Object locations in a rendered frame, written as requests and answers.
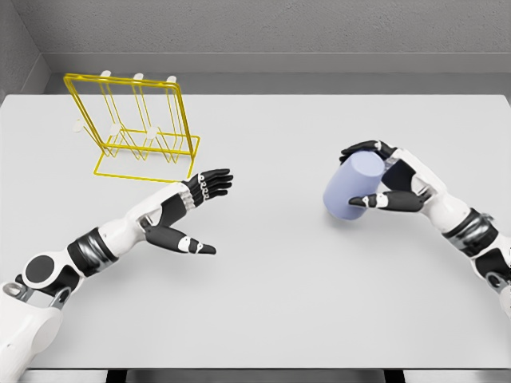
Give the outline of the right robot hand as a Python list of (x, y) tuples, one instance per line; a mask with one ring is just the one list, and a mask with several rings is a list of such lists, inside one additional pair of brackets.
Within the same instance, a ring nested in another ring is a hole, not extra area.
[(446, 185), (417, 157), (380, 140), (367, 140), (343, 149), (339, 161), (344, 163), (361, 151), (373, 152), (384, 161), (382, 183), (387, 190), (353, 197), (349, 199), (351, 206), (419, 212), (428, 200), (446, 191)]

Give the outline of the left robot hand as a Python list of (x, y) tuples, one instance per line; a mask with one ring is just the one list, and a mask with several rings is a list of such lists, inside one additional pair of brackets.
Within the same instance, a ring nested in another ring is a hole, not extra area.
[(125, 216), (122, 242), (126, 250), (140, 241), (179, 253), (214, 255), (215, 247), (172, 228), (192, 209), (217, 196), (227, 195), (233, 175), (228, 168), (213, 169), (189, 180), (170, 184), (132, 208)]

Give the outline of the light blue cup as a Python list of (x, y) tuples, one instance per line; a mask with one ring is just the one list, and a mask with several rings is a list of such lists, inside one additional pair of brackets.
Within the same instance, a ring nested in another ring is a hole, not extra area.
[(374, 152), (360, 151), (349, 156), (335, 171), (323, 193), (327, 211), (336, 219), (361, 217), (366, 208), (352, 206), (349, 200), (375, 193), (384, 169), (383, 159)]

